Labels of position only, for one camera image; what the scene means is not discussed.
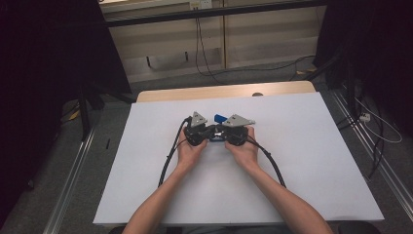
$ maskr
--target black cable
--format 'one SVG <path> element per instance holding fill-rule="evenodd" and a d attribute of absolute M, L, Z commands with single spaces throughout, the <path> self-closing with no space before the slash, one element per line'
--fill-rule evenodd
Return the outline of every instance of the black cable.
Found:
<path fill-rule="evenodd" d="M 182 142 L 184 142 L 185 140 L 182 140 L 181 142 L 179 142 L 178 144 L 176 144 L 178 142 L 179 139 L 179 134 L 182 131 L 182 127 L 185 123 L 188 123 L 191 117 L 188 117 L 186 119 L 184 119 L 181 123 L 181 125 L 179 126 L 179 130 L 178 133 L 176 134 L 176 138 L 175 141 L 173 142 L 173 146 L 172 149 L 170 150 L 169 155 L 167 156 L 167 160 L 164 164 L 164 168 L 162 169 L 162 173 L 161 173 L 161 177 L 159 179 L 159 183 L 158 183 L 158 187 L 162 185 L 162 183 L 164 183 L 164 177 L 165 177 L 165 173 L 167 172 L 167 168 L 170 162 L 170 159 L 172 158 L 173 153 L 175 152 L 176 148 L 179 146 L 179 144 L 181 144 Z"/>
<path fill-rule="evenodd" d="M 359 95 L 359 97 L 355 97 L 355 99 L 358 100 L 358 101 L 360 101 L 360 102 L 362 102 L 362 100 L 364 99 L 364 94 L 361 93 L 361 94 Z M 340 127 L 340 128 L 338 129 L 339 131 L 342 131 L 342 130 L 350 127 L 351 125 L 357 123 L 357 121 L 359 120 L 359 118 L 360 118 L 360 116 L 361 116 L 362 106 L 358 103 L 357 107 L 358 107 L 358 108 L 356 109 L 356 113 L 357 113 L 356 118 L 355 118 L 352 122 L 350 122 L 349 124 Z M 339 124 L 341 124 L 342 122 L 344 122 L 344 121 L 345 121 L 346 119 L 348 119 L 350 116 L 351 116 L 351 115 L 348 115 L 345 119 L 343 119 L 343 120 L 339 121 L 338 123 L 336 123 L 336 126 L 338 126 Z"/>
<path fill-rule="evenodd" d="M 297 63 L 298 63 L 299 61 L 302 61 L 302 60 L 307 59 L 307 58 L 313 58 L 313 57 L 315 57 L 315 56 L 306 56 L 306 57 L 298 58 L 298 59 L 294 62 L 294 74 L 291 76 L 291 78 L 289 78 L 288 81 L 292 81 L 292 79 L 294 79 L 295 76 L 297 75 Z"/>
<path fill-rule="evenodd" d="M 282 172 L 279 169 L 279 166 L 277 166 L 276 161 L 274 161 L 273 157 L 271 156 L 271 153 L 268 152 L 264 147 L 262 147 L 254 138 L 252 138 L 251 136 L 248 136 L 250 139 L 246 139 L 246 142 L 249 142 L 255 146 L 257 146 L 259 149 L 261 149 L 261 151 L 265 154 L 265 156 L 268 158 L 268 160 L 270 160 L 271 165 L 273 165 L 274 170 L 276 171 L 277 177 L 279 178 L 280 184 L 286 188 L 285 186 L 285 182 L 282 178 Z"/>
<path fill-rule="evenodd" d="M 218 81 L 218 80 L 215 78 L 216 75 L 220 75 L 220 74 L 228 73 L 228 72 L 237 72 L 237 71 L 272 71 L 272 70 L 283 69 L 283 68 L 289 67 L 289 66 L 291 66 L 291 65 L 295 65 L 295 72 L 296 72 L 296 71 L 297 71 L 297 66 L 296 66 L 297 62 L 299 62 L 299 61 L 301 61 L 301 60 L 303 60 L 303 59 L 315 57 L 315 56 L 305 56 L 305 57 L 301 57 L 301 58 L 298 58 L 295 62 L 289 63 L 289 64 L 284 65 L 284 66 L 273 67 L 273 68 L 243 68 L 243 69 L 236 69 L 236 70 L 223 70 L 223 71 L 218 71 L 218 72 L 212 73 L 212 72 L 210 71 L 209 66 L 208 66 L 208 63 L 207 63 L 207 57 L 206 57 L 206 53 L 205 53 L 205 47 L 204 47 L 204 42 L 203 42 L 203 35 L 202 35 L 202 30 L 201 30 L 200 19 L 196 18 L 195 21 L 196 21 L 196 23 L 197 23 L 197 51 L 196 51 L 196 53 L 195 53 L 195 64 L 196 64 L 196 66 L 197 66 L 197 70 L 198 70 L 198 72 L 199 72 L 201 75 L 203 75 L 203 76 L 212 76 L 212 78 L 213 78 L 217 83 L 222 84 L 222 85 L 227 85 L 227 84 L 224 84 L 224 83 Z M 206 68 L 207 68 L 207 70 L 208 70 L 208 73 L 203 73 L 203 72 L 200 70 L 199 65 L 198 65 L 198 51 L 199 51 L 198 45 L 199 45 L 200 39 L 201 39 L 201 45 L 202 45 L 202 48 L 203 48 L 204 60 L 205 60 L 205 62 L 206 62 Z"/>
<path fill-rule="evenodd" d="M 199 42 L 199 39 L 201 39 L 201 46 L 203 47 L 204 61 L 206 62 L 206 69 L 207 69 L 209 75 L 213 78 L 213 80 L 214 80 L 216 83 L 218 83 L 218 84 L 220 84 L 220 85 L 228 85 L 228 84 L 225 84 L 225 83 L 223 83 L 223 82 L 218 81 L 218 80 L 215 78 L 215 76 L 212 74 L 212 72 L 210 72 L 209 65 L 207 64 L 207 56 L 206 56 L 206 50 L 205 50 L 205 48 L 204 48 L 204 41 L 203 41 L 203 34 L 202 34 L 202 31 L 201 31 L 200 19 L 196 18 L 195 21 L 196 21 L 196 23 L 197 23 L 197 52 L 196 52 L 196 54 L 195 54 L 195 64 L 197 65 L 198 71 L 200 72 L 200 74 L 204 75 L 204 73 L 202 73 L 201 70 L 200 70 L 200 68 L 198 67 L 198 42 Z"/>
<path fill-rule="evenodd" d="M 369 104 L 368 104 L 368 102 L 366 103 L 366 107 L 369 108 L 369 109 L 371 109 L 370 106 L 369 106 Z M 377 137 L 376 142 L 375 142 L 375 144 L 374 144 L 374 148 L 373 148 L 373 165 L 372 165 L 370 174 L 369 174 L 368 177 L 367 177 L 369 180 L 373 177 L 374 173 L 375 173 L 375 172 L 377 171 L 377 169 L 379 168 L 380 163 L 381 163 L 382 160 L 383 160 L 383 153 L 384 153 L 383 151 L 384 151 L 384 149 L 385 149 L 385 142 L 383 141 L 383 137 L 384 137 L 384 125 L 383 125 L 383 121 L 381 120 L 381 118 L 382 118 L 382 113 L 381 113 L 380 108 L 378 107 L 377 104 L 376 104 L 376 108 L 377 108 L 377 114 L 378 114 L 378 116 L 380 117 L 380 119 L 377 120 L 378 118 L 376 118 L 376 116 L 374 116 L 374 115 L 373 115 L 373 119 L 374 119 L 374 122 L 375 122 L 375 123 L 379 126 L 379 128 L 380 128 L 380 134 L 379 134 L 380 137 Z M 376 152 L 377 152 L 377 149 L 378 149 L 377 147 L 378 147 L 378 145 L 379 145 L 380 142 L 382 142 L 382 145 L 381 145 L 381 149 L 380 149 L 380 152 L 379 152 L 379 158 L 377 159 Z"/>

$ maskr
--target electronic device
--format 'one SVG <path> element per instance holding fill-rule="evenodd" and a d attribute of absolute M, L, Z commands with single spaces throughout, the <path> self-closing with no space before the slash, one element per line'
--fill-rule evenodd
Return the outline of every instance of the electronic device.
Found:
<path fill-rule="evenodd" d="M 230 144 L 243 145 L 248 137 L 248 129 L 245 126 L 255 124 L 255 121 L 247 120 L 237 114 L 228 119 L 215 115 L 215 121 L 218 124 L 206 126 L 207 119 L 195 111 L 184 130 L 188 142 L 197 146 L 204 139 L 209 139 L 210 141 L 227 140 Z"/>
<path fill-rule="evenodd" d="M 214 120 L 218 124 L 207 126 L 207 119 L 197 111 L 194 111 L 194 114 L 192 116 L 189 116 L 182 121 L 178 133 L 176 134 L 172 149 L 170 150 L 170 153 L 167 156 L 167 161 L 165 162 L 164 168 L 162 169 L 158 186 L 161 186 L 164 182 L 164 177 L 169 165 L 169 161 L 180 143 L 188 141 L 189 144 L 197 146 L 200 145 L 205 139 L 209 139 L 210 141 L 228 141 L 230 144 L 236 146 L 243 145 L 246 142 L 257 146 L 262 150 L 268 160 L 270 160 L 274 170 L 276 171 L 277 177 L 279 178 L 280 184 L 286 187 L 282 179 L 280 169 L 274 161 L 273 157 L 271 157 L 271 153 L 268 152 L 264 147 L 262 147 L 257 141 L 255 141 L 253 137 L 248 135 L 248 129 L 245 126 L 255 124 L 255 121 L 247 120 L 237 114 L 232 115 L 230 118 L 215 115 Z M 183 139 L 178 143 L 179 133 L 182 131 L 183 125 L 185 123 L 187 123 L 187 126 L 183 130 L 183 132 L 186 139 Z"/>

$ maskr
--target wire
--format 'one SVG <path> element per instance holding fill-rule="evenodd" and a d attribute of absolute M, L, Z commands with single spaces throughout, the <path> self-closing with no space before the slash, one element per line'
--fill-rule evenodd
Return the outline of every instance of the wire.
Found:
<path fill-rule="evenodd" d="M 280 172 L 279 166 L 277 166 L 276 161 L 274 161 L 273 157 L 271 156 L 271 153 L 268 152 L 264 147 L 262 147 L 254 138 L 252 138 L 251 136 L 249 136 L 249 138 L 251 139 L 246 139 L 246 142 L 249 142 L 255 146 L 257 146 L 259 149 L 261 149 L 261 151 L 265 154 L 265 156 L 268 158 L 268 160 L 270 160 L 271 165 L 273 165 L 274 170 L 276 171 L 277 177 L 279 178 L 280 184 L 286 188 L 285 186 L 285 182 L 283 181 L 282 178 L 282 173 Z"/>
<path fill-rule="evenodd" d="M 305 57 L 301 57 L 298 58 L 295 62 L 289 63 L 287 65 L 283 65 L 283 66 L 279 66 L 279 67 L 273 67 L 273 68 L 243 68 L 243 69 L 234 69 L 234 70 L 223 70 L 223 71 L 218 71 L 218 72 L 214 72 L 212 73 L 209 69 L 208 63 L 207 63 L 207 57 L 206 57 L 206 52 L 205 52 L 205 47 L 204 47 L 204 42 L 203 42 L 203 35 L 202 35 L 202 30 L 201 30 L 201 23 L 200 23 L 200 19 L 196 18 L 196 23 L 197 23 L 197 51 L 195 53 L 195 64 L 197 66 L 197 70 L 198 72 L 203 75 L 203 76 L 211 76 L 217 83 L 221 84 L 221 85 L 228 85 L 225 84 L 223 82 L 218 81 L 215 76 L 216 75 L 220 75 L 220 74 L 224 74 L 224 73 L 228 73 L 228 72 L 237 72 L 237 71 L 272 71 L 272 70 L 279 70 L 279 69 L 283 69 L 286 67 L 289 67 L 291 65 L 295 65 L 295 72 L 294 74 L 297 72 L 297 62 L 301 61 L 303 59 L 307 59 L 307 58 L 313 58 L 315 56 L 305 56 Z M 204 54 L 204 60 L 206 62 L 206 68 L 208 73 L 203 73 L 198 65 L 198 51 L 199 51 L 199 41 L 201 41 L 201 46 L 203 48 L 203 54 Z"/>
<path fill-rule="evenodd" d="M 343 89 L 347 90 L 347 87 L 346 87 L 344 84 L 342 84 L 342 86 L 343 86 Z M 355 99 L 363 100 L 363 99 L 364 99 L 364 93 L 361 93 L 361 94 L 359 95 L 359 97 L 355 97 Z M 355 118 L 352 122 L 348 123 L 348 124 L 345 125 L 345 126 L 342 126 L 342 127 L 338 128 L 338 130 L 339 130 L 339 131 L 342 131 L 342 130 L 344 130 L 344 129 L 350 127 L 350 126 L 352 126 L 353 124 L 355 124 L 355 123 L 359 120 L 359 118 L 360 118 L 360 116 L 361 116 L 361 106 L 360 106 L 360 105 L 358 106 L 358 109 L 356 109 L 356 115 L 357 115 L 356 118 Z M 336 126 L 338 127 L 339 124 L 343 123 L 345 120 L 347 120 L 347 119 L 350 118 L 350 117 L 351 117 L 351 115 L 347 115 L 346 118 L 344 118 L 343 120 L 341 120 L 341 121 L 339 121 L 338 123 L 336 123 Z"/>
<path fill-rule="evenodd" d="M 359 101 L 358 99 L 356 99 L 356 101 L 362 106 L 364 107 L 364 109 L 366 109 L 368 112 L 370 112 L 370 114 L 372 114 L 373 116 L 377 117 L 378 119 L 380 119 L 381 121 L 383 121 L 385 124 L 387 124 L 395 133 L 398 134 L 398 136 L 400 137 L 399 140 L 389 140 L 386 139 L 382 136 L 379 136 L 378 134 L 376 134 L 374 131 L 372 131 L 366 124 L 364 121 L 364 126 L 366 127 L 367 130 L 369 130 L 374 136 L 381 138 L 382 140 L 385 140 L 386 142 L 389 143 L 400 143 L 403 140 L 403 137 L 401 136 L 401 134 L 398 132 L 398 130 L 396 130 L 391 124 L 389 124 L 386 120 L 382 119 L 381 117 L 377 116 L 373 111 L 371 111 L 369 108 L 367 108 L 365 105 L 363 105 L 361 103 L 361 101 Z"/>
<path fill-rule="evenodd" d="M 203 47 L 204 61 L 206 62 L 206 69 L 207 69 L 208 73 L 210 74 L 210 76 L 213 78 L 213 80 L 214 80 L 216 83 L 218 83 L 218 84 L 220 84 L 220 85 L 228 85 L 228 84 L 226 84 L 226 83 L 223 83 L 223 82 L 218 81 L 218 80 L 215 78 L 215 76 L 212 74 L 212 72 L 210 72 L 209 65 L 207 64 L 207 56 L 206 56 L 206 50 L 205 50 L 205 48 L 204 48 L 204 41 L 203 41 L 203 34 L 202 34 L 202 31 L 201 31 L 200 19 L 196 18 L 195 21 L 196 21 L 196 23 L 197 23 L 197 52 L 196 52 L 196 54 L 195 54 L 195 64 L 197 65 L 198 71 L 200 72 L 200 74 L 204 75 L 204 74 L 201 72 L 200 68 L 198 67 L 198 44 L 199 44 L 199 41 L 200 41 L 199 39 L 201 39 L 201 46 Z"/>
<path fill-rule="evenodd" d="M 381 111 L 380 108 L 377 108 L 378 111 L 378 115 L 381 118 Z M 383 131 L 384 131 L 384 126 L 383 126 L 383 121 L 378 121 L 377 118 L 375 116 L 373 116 L 374 122 L 376 122 L 376 124 L 379 126 L 380 128 L 380 136 L 383 135 Z M 380 144 L 380 142 L 382 143 L 382 147 L 381 149 L 378 151 L 378 145 Z M 384 149 L 385 149 L 385 142 L 382 140 L 381 137 L 377 137 L 376 142 L 374 144 L 373 147 L 373 165 L 371 167 L 371 171 L 370 174 L 367 176 L 367 180 L 370 181 L 371 178 L 373 177 L 374 173 L 377 171 L 377 169 L 380 166 L 380 163 L 382 162 L 382 159 L 384 157 Z"/>
<path fill-rule="evenodd" d="M 317 23 L 319 24 L 319 33 L 321 32 L 321 23 L 319 22 L 319 7 L 316 7 Z"/>
<path fill-rule="evenodd" d="M 297 75 L 297 62 L 302 61 L 302 60 L 307 59 L 307 58 L 313 58 L 313 57 L 315 57 L 315 56 L 306 56 L 306 57 L 298 58 L 298 59 L 294 62 L 294 74 L 291 76 L 291 78 L 289 78 L 288 81 L 292 81 L 292 79 L 294 79 L 294 77 Z"/>
<path fill-rule="evenodd" d="M 190 118 L 191 118 L 191 117 L 188 117 L 188 118 L 184 119 L 184 120 L 182 121 L 181 125 L 179 126 L 179 130 L 178 130 L 178 133 L 176 134 L 175 141 L 173 142 L 172 148 L 170 149 L 170 153 L 169 153 L 169 155 L 167 156 L 167 160 L 166 160 L 166 162 L 165 162 L 165 164 L 164 164 L 164 167 L 162 168 L 161 177 L 159 178 L 158 187 L 161 186 L 161 185 L 164 183 L 165 173 L 167 172 L 167 168 L 168 168 L 168 165 L 169 165 L 170 159 L 172 158 L 173 153 L 175 152 L 176 148 L 177 148 L 182 142 L 184 142 L 184 141 L 186 140 L 186 139 L 185 139 L 185 140 L 182 140 L 181 142 L 179 142 L 178 144 L 176 144 L 176 143 L 178 142 L 179 134 L 180 134 L 180 132 L 182 131 L 183 125 L 184 125 L 185 123 L 188 123 L 189 120 L 190 120 Z"/>

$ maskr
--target white cable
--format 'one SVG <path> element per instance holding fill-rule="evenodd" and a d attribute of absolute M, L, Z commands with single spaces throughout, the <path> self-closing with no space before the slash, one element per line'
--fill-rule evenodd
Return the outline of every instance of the white cable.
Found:
<path fill-rule="evenodd" d="M 399 139 L 399 140 L 390 140 L 390 139 L 386 139 L 386 138 L 384 138 L 384 137 L 381 137 L 381 136 L 379 136 L 378 134 L 374 133 L 374 131 L 371 130 L 371 129 L 367 126 L 367 124 L 365 123 L 365 121 L 363 121 L 365 128 L 366 128 L 367 130 L 369 130 L 373 135 L 375 135 L 376 137 L 378 137 L 378 138 L 380 138 L 380 139 L 382 139 L 382 140 L 385 140 L 385 141 L 387 141 L 387 142 L 389 142 L 389 143 L 400 143 L 400 142 L 403 140 L 403 137 L 401 136 L 401 134 L 400 134 L 400 133 L 398 132 L 398 130 L 396 130 L 391 124 L 389 124 L 388 122 L 386 122 L 386 120 L 384 120 L 384 119 L 380 118 L 379 116 L 377 116 L 377 115 L 376 115 L 375 113 L 373 113 L 373 111 L 371 111 L 369 108 L 365 107 L 365 105 L 363 105 L 363 104 L 361 103 L 361 101 L 359 101 L 357 98 L 356 98 L 356 101 L 357 101 L 362 107 L 364 107 L 364 109 L 366 109 L 368 112 L 370 112 L 370 114 L 376 116 L 376 117 L 379 118 L 381 121 L 383 121 L 384 123 L 386 123 L 389 127 L 391 127 L 391 128 L 393 129 L 393 131 L 398 134 L 398 136 L 400 137 L 400 139 Z"/>

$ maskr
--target metal bracket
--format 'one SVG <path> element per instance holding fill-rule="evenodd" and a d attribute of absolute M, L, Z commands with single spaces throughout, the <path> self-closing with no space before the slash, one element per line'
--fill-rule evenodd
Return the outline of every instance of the metal bracket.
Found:
<path fill-rule="evenodd" d="M 197 111 L 194 111 L 192 116 L 191 128 L 197 127 L 207 122 L 207 119 L 204 116 L 200 115 Z"/>
<path fill-rule="evenodd" d="M 255 124 L 255 121 L 247 120 L 244 117 L 237 115 L 237 114 L 233 114 L 231 117 L 229 117 L 226 121 L 222 123 L 223 126 L 230 127 L 230 128 L 251 125 L 251 124 Z"/>

